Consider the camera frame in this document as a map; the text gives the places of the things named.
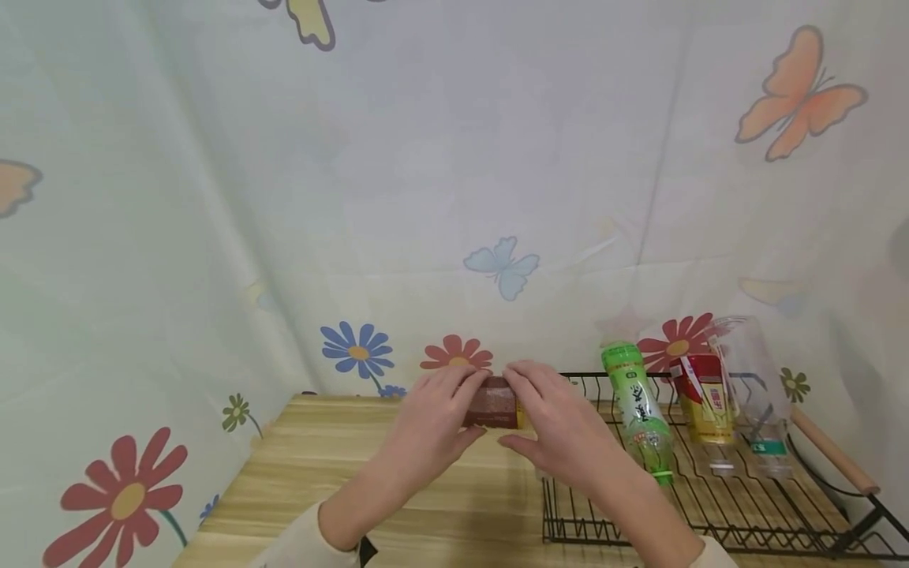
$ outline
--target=white sleeve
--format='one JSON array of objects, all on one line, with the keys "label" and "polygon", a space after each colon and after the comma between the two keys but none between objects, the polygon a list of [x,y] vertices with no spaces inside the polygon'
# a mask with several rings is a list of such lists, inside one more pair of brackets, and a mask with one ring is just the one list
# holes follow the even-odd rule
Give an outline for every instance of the white sleeve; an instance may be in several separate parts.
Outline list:
[{"label": "white sleeve", "polygon": [[704,551],[697,557],[697,560],[691,565],[691,568],[737,568],[732,556],[724,550],[720,543],[710,538],[702,536],[704,541]]},{"label": "white sleeve", "polygon": [[357,547],[343,553],[332,547],[319,531],[316,503],[288,526],[277,540],[262,551],[249,568],[360,568]]}]

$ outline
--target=blue flower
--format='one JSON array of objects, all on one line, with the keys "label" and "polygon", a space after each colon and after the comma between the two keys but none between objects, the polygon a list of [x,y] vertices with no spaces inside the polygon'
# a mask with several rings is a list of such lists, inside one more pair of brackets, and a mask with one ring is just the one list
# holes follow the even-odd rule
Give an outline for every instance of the blue flower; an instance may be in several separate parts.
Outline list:
[{"label": "blue flower", "polygon": [[322,327],[322,335],[328,340],[325,347],[322,348],[322,355],[329,359],[341,359],[335,365],[341,373],[348,373],[356,367],[361,379],[374,378],[373,375],[385,376],[382,367],[392,368],[394,363],[387,359],[382,359],[382,355],[392,352],[388,345],[382,345],[388,341],[388,335],[375,334],[375,326],[365,324],[360,328],[360,341],[357,342],[354,337],[354,330],[348,322],[338,324],[341,333],[331,327]]},{"label": "blue flower", "polygon": [[407,394],[407,389],[403,386],[394,386],[393,384],[387,384],[379,389],[379,396],[382,398],[402,398]]},{"label": "blue flower", "polygon": [[215,493],[215,498],[212,499],[212,502],[205,504],[205,508],[199,514],[199,524],[202,524],[205,521],[205,519],[208,518],[208,515],[210,515],[212,513],[212,511],[215,509],[215,506],[218,505],[218,501],[220,501],[220,500],[221,500],[221,494]]}]

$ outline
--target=wire rack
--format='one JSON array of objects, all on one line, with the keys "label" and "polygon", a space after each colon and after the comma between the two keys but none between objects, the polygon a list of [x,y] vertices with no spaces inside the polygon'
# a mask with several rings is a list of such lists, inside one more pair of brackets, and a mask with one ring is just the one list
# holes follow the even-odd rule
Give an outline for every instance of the wire rack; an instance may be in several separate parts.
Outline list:
[{"label": "wire rack", "polygon": [[[564,376],[583,389],[616,438],[623,440],[621,410],[612,396],[608,375]],[[865,500],[871,507],[865,517],[851,525],[818,489],[806,464],[805,469],[794,467],[790,479],[769,479],[759,474],[756,460],[741,444],[726,456],[735,465],[734,474],[713,475],[706,451],[688,436],[673,386],[661,381],[669,374],[647,376],[675,435],[674,483],[665,488],[666,496],[696,533],[712,536],[730,553],[909,562],[909,532],[874,495],[834,488],[846,498]],[[794,450],[791,438],[789,444]],[[544,542],[631,546],[615,524],[568,486],[544,477],[543,493]],[[890,525],[885,532],[902,537],[900,552],[875,530],[881,528],[882,521]]]}]

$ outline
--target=brown box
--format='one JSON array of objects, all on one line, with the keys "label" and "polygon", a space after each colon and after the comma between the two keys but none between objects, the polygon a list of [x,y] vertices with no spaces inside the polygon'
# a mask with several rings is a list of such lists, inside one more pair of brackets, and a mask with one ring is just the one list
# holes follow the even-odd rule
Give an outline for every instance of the brown box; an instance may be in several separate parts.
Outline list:
[{"label": "brown box", "polygon": [[524,428],[524,409],[504,377],[491,376],[477,389],[464,417],[464,427]]}]

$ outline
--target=green bottle cap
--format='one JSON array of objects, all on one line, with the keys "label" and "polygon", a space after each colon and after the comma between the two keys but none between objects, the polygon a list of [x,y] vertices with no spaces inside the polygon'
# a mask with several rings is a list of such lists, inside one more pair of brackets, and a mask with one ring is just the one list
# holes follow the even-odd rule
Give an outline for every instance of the green bottle cap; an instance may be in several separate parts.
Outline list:
[{"label": "green bottle cap", "polygon": [[656,472],[651,473],[651,475],[656,480],[656,484],[660,487],[666,487],[673,484],[673,473],[672,472]]},{"label": "green bottle cap", "polygon": [[627,341],[616,341],[607,345],[600,355],[603,361],[603,368],[609,373],[610,369],[623,364],[644,364],[644,358],[641,356],[641,350],[637,345]]}]

